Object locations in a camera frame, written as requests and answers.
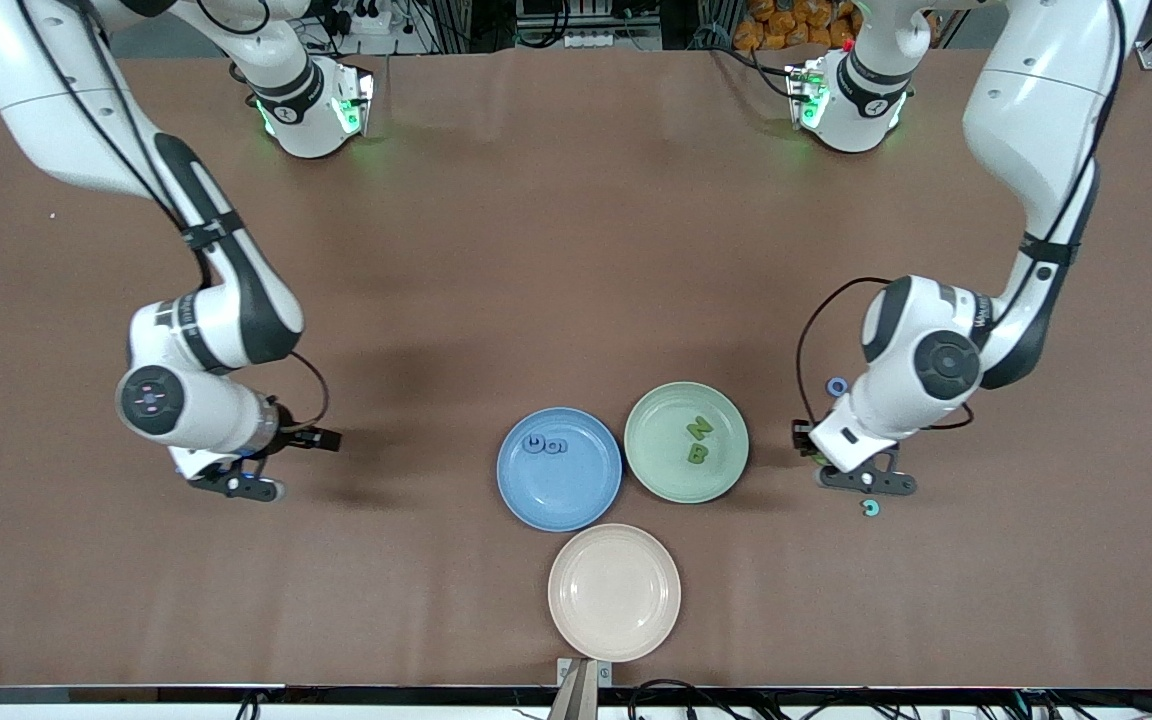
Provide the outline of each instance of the black strap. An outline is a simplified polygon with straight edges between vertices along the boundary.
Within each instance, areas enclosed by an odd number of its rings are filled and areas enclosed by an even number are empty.
[[[238,213],[234,213],[230,210],[228,213],[212,218],[206,223],[191,225],[191,227],[184,228],[180,232],[180,237],[184,238],[184,243],[189,245],[189,249],[204,250],[212,242],[229,237],[234,232],[243,227],[247,227],[243,225],[243,219],[238,218]]]
[[[1028,255],[1030,259],[1036,263],[1053,263],[1062,268],[1068,268],[1068,266],[1074,265],[1074,260],[1078,259],[1079,247],[1082,245],[1076,242],[1070,243],[1070,245],[1044,242],[1029,233],[1025,233],[1024,240],[1020,242],[1020,251]]]

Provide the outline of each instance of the tabletop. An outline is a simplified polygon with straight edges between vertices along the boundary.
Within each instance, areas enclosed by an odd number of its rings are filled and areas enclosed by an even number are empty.
[[[571,535],[508,511],[522,416],[697,381],[751,455],[727,495],[627,475],[602,521],[672,553],[670,637],[616,681],[1152,685],[1152,73],[1126,70],[1084,249],[1036,372],[902,450],[912,497],[867,518],[790,446],[794,347],[855,275],[1001,291],[1020,204],[960,119],[984,55],[932,51],[901,127],[841,156],[704,53],[353,61],[370,136],[298,160],[223,60],[129,61],[300,297],[338,455],[283,452],[279,503],[189,488],[119,423],[128,319],[196,278],[150,202],[47,179],[0,122],[0,683],[552,683],[545,600]],[[872,291],[823,314],[814,404],[863,369]],[[298,414],[294,363],[238,372]]]

